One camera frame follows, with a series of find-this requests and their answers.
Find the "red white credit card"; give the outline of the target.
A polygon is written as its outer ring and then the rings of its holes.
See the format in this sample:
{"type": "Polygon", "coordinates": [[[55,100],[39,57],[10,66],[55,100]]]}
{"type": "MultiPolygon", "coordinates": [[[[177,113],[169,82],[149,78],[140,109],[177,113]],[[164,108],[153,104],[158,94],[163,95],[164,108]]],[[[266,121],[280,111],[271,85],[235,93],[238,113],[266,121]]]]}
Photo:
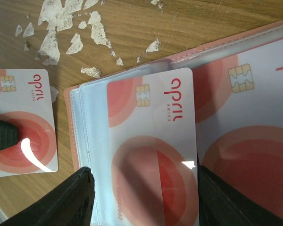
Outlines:
{"type": "Polygon", "coordinates": [[[283,219],[283,38],[192,72],[201,165],[283,219]]]}

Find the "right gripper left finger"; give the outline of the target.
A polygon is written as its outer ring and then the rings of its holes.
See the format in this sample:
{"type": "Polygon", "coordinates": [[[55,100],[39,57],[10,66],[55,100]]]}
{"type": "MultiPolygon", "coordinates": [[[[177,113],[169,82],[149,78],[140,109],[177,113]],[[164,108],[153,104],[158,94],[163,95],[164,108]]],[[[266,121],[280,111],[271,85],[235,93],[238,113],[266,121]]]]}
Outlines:
{"type": "Polygon", "coordinates": [[[2,226],[89,226],[95,200],[91,169],[82,167],[2,226]]]}

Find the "pink card holder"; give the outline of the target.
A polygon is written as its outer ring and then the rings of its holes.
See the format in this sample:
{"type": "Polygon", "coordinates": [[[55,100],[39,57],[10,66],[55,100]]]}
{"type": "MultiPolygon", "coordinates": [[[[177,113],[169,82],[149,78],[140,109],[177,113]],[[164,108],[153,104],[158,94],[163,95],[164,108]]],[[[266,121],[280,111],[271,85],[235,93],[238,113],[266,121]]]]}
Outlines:
{"type": "Polygon", "coordinates": [[[283,20],[64,98],[92,226],[283,226],[283,20]]]}

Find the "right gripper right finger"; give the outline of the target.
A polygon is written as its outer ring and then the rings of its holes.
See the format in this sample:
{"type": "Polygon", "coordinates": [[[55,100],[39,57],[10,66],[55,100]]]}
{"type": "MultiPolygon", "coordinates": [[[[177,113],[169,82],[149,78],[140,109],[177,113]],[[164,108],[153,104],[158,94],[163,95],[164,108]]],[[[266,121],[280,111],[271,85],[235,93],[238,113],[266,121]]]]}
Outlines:
{"type": "Polygon", "coordinates": [[[200,224],[283,226],[283,159],[225,153],[198,160],[200,224]]]}

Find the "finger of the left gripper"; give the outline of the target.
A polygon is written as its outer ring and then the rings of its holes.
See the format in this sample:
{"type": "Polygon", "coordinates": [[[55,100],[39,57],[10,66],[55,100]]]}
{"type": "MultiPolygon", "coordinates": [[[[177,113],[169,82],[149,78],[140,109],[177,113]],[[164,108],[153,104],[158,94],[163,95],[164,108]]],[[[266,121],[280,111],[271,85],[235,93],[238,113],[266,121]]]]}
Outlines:
{"type": "Polygon", "coordinates": [[[0,151],[15,146],[18,142],[18,128],[10,122],[0,120],[0,151]]]}

